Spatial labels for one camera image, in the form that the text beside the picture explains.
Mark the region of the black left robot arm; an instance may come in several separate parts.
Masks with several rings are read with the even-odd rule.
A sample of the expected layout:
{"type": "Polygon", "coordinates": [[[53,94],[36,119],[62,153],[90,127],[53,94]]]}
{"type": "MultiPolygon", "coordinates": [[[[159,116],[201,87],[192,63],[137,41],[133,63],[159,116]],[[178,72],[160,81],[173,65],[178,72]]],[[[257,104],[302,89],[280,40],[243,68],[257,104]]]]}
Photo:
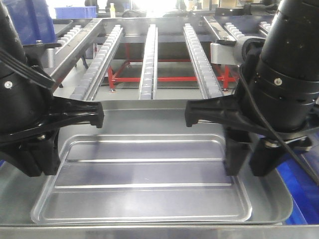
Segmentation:
{"type": "Polygon", "coordinates": [[[24,48],[5,5],[0,7],[0,157],[29,177],[55,175],[62,127],[101,128],[101,103],[55,97],[55,81],[35,45],[24,48]]]}

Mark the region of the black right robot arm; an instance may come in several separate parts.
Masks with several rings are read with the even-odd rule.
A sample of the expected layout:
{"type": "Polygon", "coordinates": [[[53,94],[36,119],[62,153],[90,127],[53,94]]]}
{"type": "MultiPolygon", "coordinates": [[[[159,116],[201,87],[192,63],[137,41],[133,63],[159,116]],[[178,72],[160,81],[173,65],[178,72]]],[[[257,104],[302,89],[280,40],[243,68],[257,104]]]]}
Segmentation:
{"type": "Polygon", "coordinates": [[[188,101],[188,127],[200,120],[224,125],[227,175],[246,158],[255,176],[265,176],[297,150],[308,150],[319,129],[319,3],[280,2],[265,39],[244,51],[232,95],[188,101]]]}

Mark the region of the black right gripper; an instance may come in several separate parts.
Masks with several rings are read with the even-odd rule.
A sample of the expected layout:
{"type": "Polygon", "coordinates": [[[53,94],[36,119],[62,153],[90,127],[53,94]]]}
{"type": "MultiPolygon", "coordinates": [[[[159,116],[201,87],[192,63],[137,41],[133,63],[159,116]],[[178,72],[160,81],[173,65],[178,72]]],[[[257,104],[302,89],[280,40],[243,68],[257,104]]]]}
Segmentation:
{"type": "Polygon", "coordinates": [[[291,69],[273,68],[263,61],[256,65],[244,63],[240,67],[240,79],[236,97],[223,96],[212,99],[187,101],[185,122],[187,127],[199,120],[219,123],[227,127],[226,175],[236,176],[245,160],[254,176],[264,177],[284,162],[286,151],[281,147],[267,147],[261,138],[255,146],[247,131],[247,117],[263,126],[260,116],[251,105],[252,96],[260,113],[283,140],[305,137],[318,130],[318,117],[313,112],[318,98],[318,68],[306,64],[291,69]]]}

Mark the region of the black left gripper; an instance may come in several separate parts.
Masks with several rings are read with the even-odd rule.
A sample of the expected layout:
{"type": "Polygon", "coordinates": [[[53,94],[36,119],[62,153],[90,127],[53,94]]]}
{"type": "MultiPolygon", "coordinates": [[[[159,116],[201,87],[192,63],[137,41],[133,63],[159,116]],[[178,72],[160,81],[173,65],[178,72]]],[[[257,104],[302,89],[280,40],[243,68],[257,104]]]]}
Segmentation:
{"type": "Polygon", "coordinates": [[[0,158],[29,177],[55,175],[60,166],[59,130],[18,141],[14,133],[48,125],[64,127],[89,123],[103,126],[104,111],[100,102],[86,102],[54,97],[52,91],[31,83],[0,63],[0,158]]]}

